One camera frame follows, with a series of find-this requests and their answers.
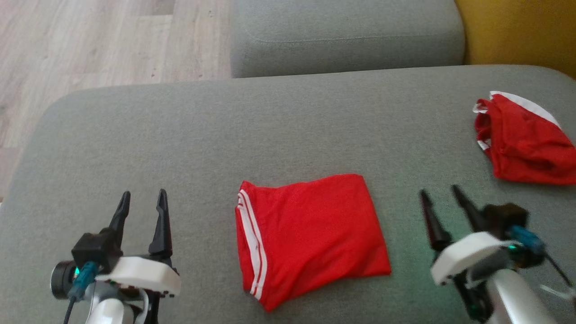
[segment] folded red shorts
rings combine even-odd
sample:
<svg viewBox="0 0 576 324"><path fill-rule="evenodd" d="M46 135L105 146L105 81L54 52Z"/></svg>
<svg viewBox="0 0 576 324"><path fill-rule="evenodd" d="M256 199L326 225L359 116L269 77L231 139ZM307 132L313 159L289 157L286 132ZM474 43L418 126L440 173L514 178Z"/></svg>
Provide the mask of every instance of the folded red shorts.
<svg viewBox="0 0 576 324"><path fill-rule="evenodd" d="M341 278L391 272L376 211L359 175L280 188L244 181L236 228L244 290L267 311Z"/></svg>
<svg viewBox="0 0 576 324"><path fill-rule="evenodd" d="M499 179L576 184L576 149L544 108L511 93L491 91L474 107L476 140Z"/></svg>

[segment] motor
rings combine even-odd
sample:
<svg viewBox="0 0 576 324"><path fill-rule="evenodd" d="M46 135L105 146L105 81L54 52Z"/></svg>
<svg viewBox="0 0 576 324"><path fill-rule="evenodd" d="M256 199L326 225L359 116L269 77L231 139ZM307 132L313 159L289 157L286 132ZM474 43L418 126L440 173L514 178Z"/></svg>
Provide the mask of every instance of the motor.
<svg viewBox="0 0 576 324"><path fill-rule="evenodd" d="M180 275L172 267L168 196L158 195L158 220L148 255L124 256L124 221L130 209L126 191L112 221L100 233L85 233L72 248L73 260L53 269L50 287L56 299L69 299L64 324L74 303L90 303L86 324L157 324L160 299L180 294Z"/></svg>

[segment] gray sofa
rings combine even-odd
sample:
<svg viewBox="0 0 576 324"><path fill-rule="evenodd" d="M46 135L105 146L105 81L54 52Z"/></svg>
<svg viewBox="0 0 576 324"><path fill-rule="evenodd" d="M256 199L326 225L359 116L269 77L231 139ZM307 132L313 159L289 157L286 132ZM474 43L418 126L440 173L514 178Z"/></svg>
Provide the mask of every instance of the gray sofa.
<svg viewBox="0 0 576 324"><path fill-rule="evenodd" d="M235 0L232 75L462 64L453 0Z"/></svg>
<svg viewBox="0 0 576 324"><path fill-rule="evenodd" d="M0 322L58 323L56 262L106 225L132 191L123 250L144 253L156 197L168 192L182 294L161 323L466 323L451 287L430 277L433 255L418 191L427 188L456 238L469 233L449 186L478 205L516 202L576 277L576 188L494 179L475 141L472 106L491 90L540 104L576 140L576 82L532 66L453 66L123 86L68 95L40 120L2 205ZM342 280L266 313L242 291L234 207L243 180L282 186L333 174L365 177L392 275ZM568 302L549 265L522 272L560 323ZM87 303L73 311L83 323Z"/></svg>

